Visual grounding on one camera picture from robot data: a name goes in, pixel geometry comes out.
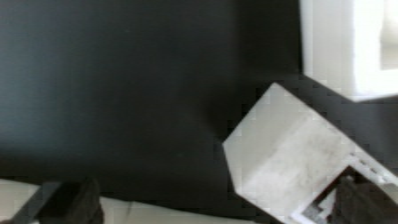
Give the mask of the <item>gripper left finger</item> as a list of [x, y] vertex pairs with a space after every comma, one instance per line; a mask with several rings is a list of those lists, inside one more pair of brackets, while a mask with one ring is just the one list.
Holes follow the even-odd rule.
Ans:
[[10, 224], [104, 224], [99, 203], [99, 185], [94, 179], [78, 182], [46, 182], [21, 209]]

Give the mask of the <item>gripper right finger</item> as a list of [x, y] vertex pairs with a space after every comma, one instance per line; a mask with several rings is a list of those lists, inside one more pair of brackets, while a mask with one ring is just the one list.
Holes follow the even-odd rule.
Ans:
[[398, 203], [351, 168], [337, 178], [330, 224], [398, 224]]

